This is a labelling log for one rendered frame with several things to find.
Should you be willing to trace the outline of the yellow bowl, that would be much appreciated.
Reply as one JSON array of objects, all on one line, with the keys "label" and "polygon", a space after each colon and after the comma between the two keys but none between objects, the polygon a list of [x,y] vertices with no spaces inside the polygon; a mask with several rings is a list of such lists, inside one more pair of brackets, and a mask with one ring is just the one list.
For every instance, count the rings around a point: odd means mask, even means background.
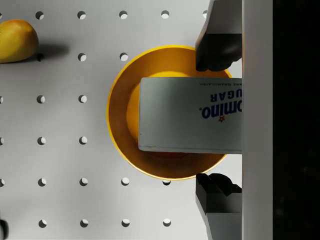
[{"label": "yellow bowl", "polygon": [[150,177],[181,181],[216,167],[225,154],[148,152],[138,147],[139,90],[144,77],[231,78],[228,70],[196,71],[196,50],[185,45],[163,45],[146,50],[128,62],[109,92],[106,121],[109,135],[121,156]]}]

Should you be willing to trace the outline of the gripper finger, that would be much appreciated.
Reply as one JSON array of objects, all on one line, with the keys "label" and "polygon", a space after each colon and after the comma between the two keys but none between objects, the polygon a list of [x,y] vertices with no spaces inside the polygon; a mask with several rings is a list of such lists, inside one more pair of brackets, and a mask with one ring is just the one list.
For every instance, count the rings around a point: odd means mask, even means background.
[{"label": "gripper finger", "polygon": [[195,44],[195,68],[219,72],[242,58],[242,0],[210,0]]},{"label": "gripper finger", "polygon": [[242,188],[220,173],[198,173],[195,200],[208,240],[242,240]]}]

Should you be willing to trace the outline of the white box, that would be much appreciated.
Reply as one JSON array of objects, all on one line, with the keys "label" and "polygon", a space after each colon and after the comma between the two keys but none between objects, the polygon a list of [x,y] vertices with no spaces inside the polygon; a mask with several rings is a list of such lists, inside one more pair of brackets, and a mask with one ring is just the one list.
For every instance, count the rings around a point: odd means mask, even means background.
[{"label": "white box", "polygon": [[144,77],[139,86],[142,151],[242,153],[242,80]]}]

